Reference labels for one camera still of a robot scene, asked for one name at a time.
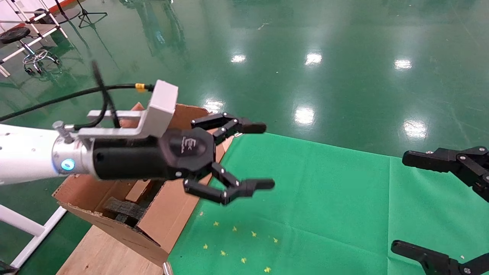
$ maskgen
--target green epoxy floor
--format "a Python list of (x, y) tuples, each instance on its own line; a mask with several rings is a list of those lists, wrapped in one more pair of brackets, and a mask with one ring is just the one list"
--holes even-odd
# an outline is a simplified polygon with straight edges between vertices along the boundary
[[(274, 134), (401, 156), (489, 142), (489, 2), (484, 0), (106, 0), (83, 2), (109, 15), (95, 28), (63, 24), (63, 61), (28, 76), (5, 63), (0, 115), (94, 87), (89, 57), (106, 84), (162, 79), (179, 103), (264, 121)], [(0, 49), (0, 57), (13, 51)], [(113, 92), (118, 109), (149, 96)], [(49, 128), (86, 121), (89, 95), (8, 124)], [(43, 223), (61, 180), (0, 188), (0, 204)], [(68, 214), (21, 274), (54, 274), (89, 224)], [(0, 224), (0, 259), (13, 260), (27, 234)]]

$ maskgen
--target white metal rack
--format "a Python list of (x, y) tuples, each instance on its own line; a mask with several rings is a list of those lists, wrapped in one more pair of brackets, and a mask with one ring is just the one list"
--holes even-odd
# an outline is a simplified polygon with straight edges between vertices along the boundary
[[(41, 6), (43, 7), (44, 11), (22, 11), (21, 8), (19, 7), (19, 5), (15, 2), (15, 0), (6, 0), (6, 2), (9, 4), (9, 6), (12, 8), (12, 10), (17, 14), (17, 16), (19, 17), (20, 21), (7, 21), (7, 20), (0, 20), (0, 23), (24, 23), (24, 24), (29, 24), (31, 26), (31, 28), (36, 32), (37, 34), (37, 38), (34, 39), (33, 41), (29, 42), (27, 45), (28, 46), (31, 46), (39, 41), (41, 41), (44, 37), (50, 35), (51, 33), (55, 32), (56, 30), (59, 30), (61, 31), (61, 33), (64, 35), (65, 38), (68, 38), (68, 36), (66, 35), (65, 31), (63, 31), (63, 29), (61, 28), (61, 26), (58, 24), (58, 22), (56, 21), (56, 19), (54, 18), (54, 16), (51, 14), (51, 12), (49, 11), (49, 8), (46, 6), (46, 4), (43, 2), (43, 0), (38, 0), (39, 3), (41, 3)], [(29, 17), (26, 15), (26, 14), (40, 14), (41, 15), (38, 15), (36, 17), (34, 17), (32, 20), (29, 19)], [(34, 25), (34, 22), (45, 17), (45, 16), (50, 16), (51, 19), (54, 21), (54, 24), (56, 25), (54, 28), (50, 29), (49, 31), (47, 31), (46, 33), (44, 34), (41, 34), (39, 32), (39, 30), (36, 28), (36, 26)], [(12, 57), (16, 56), (17, 54), (21, 53), (22, 51), (24, 51), (25, 48), (24, 47), (21, 47), (19, 48), (18, 50), (16, 50), (14, 53), (12, 53), (11, 55), (5, 57), (4, 59), (0, 60), (0, 73), (5, 76), (5, 77), (8, 77), (10, 74), (9, 72), (2, 66), (3, 63), (5, 63), (5, 61), (11, 59)]]
[(20, 268), (65, 213), (66, 209), (60, 206), (44, 225), (40, 225), (19, 213), (0, 205), (0, 221), (6, 222), (34, 236), (10, 265), (15, 268)]

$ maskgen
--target blue indicator light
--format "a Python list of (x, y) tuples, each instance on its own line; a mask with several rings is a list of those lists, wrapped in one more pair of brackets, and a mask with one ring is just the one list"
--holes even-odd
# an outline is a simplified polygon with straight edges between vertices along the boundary
[(61, 162), (61, 168), (66, 171), (71, 171), (73, 168), (75, 168), (75, 161), (72, 159), (66, 159)]

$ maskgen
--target green mat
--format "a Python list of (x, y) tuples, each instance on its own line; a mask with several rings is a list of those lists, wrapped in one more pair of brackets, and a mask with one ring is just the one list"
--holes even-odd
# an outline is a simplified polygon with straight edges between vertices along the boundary
[(423, 275), (395, 239), (460, 262), (489, 252), (489, 204), (451, 174), (271, 134), (239, 137), (222, 163), (275, 189), (201, 200), (170, 255), (177, 275)]

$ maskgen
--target black stool seat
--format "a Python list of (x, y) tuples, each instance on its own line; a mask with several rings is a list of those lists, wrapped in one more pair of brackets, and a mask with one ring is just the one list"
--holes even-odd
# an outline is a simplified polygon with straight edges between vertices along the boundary
[(27, 35), (29, 35), (29, 33), (30, 29), (28, 27), (12, 28), (0, 35), (0, 42), (2, 44), (10, 44), (26, 37)]

